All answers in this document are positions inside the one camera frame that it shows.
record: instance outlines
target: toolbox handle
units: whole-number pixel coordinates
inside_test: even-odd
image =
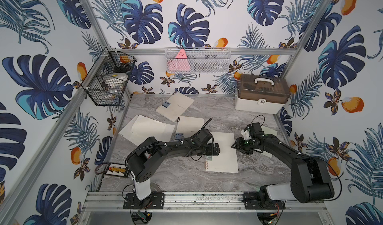
[[[269,82],[271,83],[272,86],[274,86],[274,81],[272,81],[271,79],[265,79],[265,78],[256,78],[254,80],[254,83],[258,84],[258,81],[265,81],[265,82]]]

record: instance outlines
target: wire basket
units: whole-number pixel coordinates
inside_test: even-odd
[[[185,59],[176,59],[181,49],[185,50]],[[227,73],[231,59],[228,48],[166,48],[167,72],[187,73]]]
[[[136,62],[134,56],[108,51],[85,91],[97,106],[119,106]]]

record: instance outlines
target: white paper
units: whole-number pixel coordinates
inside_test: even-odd
[[[142,115],[136,115],[119,134],[139,146],[148,137],[154,136],[158,141],[170,141],[174,125],[161,123]]]
[[[206,171],[238,173],[237,150],[231,147],[234,143],[234,134],[210,133],[221,151],[218,156],[212,156],[211,161],[206,161]]]
[[[203,118],[180,116],[177,123],[176,133],[183,133],[185,138],[195,134],[203,126]]]
[[[275,131],[274,129],[271,129],[271,128],[268,128],[268,127],[265,127],[265,126],[261,126],[262,128],[262,131],[266,134],[272,134],[272,135],[275,135],[278,133],[277,131]],[[261,153],[262,155],[265,155],[269,158],[271,158],[272,154],[271,153],[268,153],[266,151],[263,151],[263,153]]]
[[[166,102],[169,103],[168,107],[160,105],[156,111],[169,120],[175,122],[178,117],[180,117],[181,114],[183,114],[194,102],[194,99],[189,98],[182,93],[176,92]]]

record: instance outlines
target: white wire basket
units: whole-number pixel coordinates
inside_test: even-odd
[[[186,59],[175,58],[181,49]],[[231,53],[228,48],[166,48],[165,58],[171,74],[223,74],[229,71]]]

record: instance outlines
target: marble table surface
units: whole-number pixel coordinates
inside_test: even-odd
[[[133,97],[130,102],[123,126],[135,115],[143,115],[161,122],[176,125],[156,112],[168,97]],[[193,97],[194,102],[182,116],[208,118],[213,120],[207,125],[211,132],[234,133],[236,139],[241,130],[260,113],[234,109],[234,97]],[[277,137],[283,141],[273,115],[263,114],[264,126],[278,131]],[[254,122],[263,122],[258,117]],[[127,155],[137,146],[122,136],[117,136],[110,162],[124,163]],[[260,186],[290,181],[290,169],[280,160],[260,153],[245,155],[237,151],[239,173],[205,171],[205,158],[198,161],[191,158],[176,157],[165,160],[151,177],[152,191],[172,192],[246,192],[257,191]],[[100,191],[122,191],[132,180],[105,175]]]

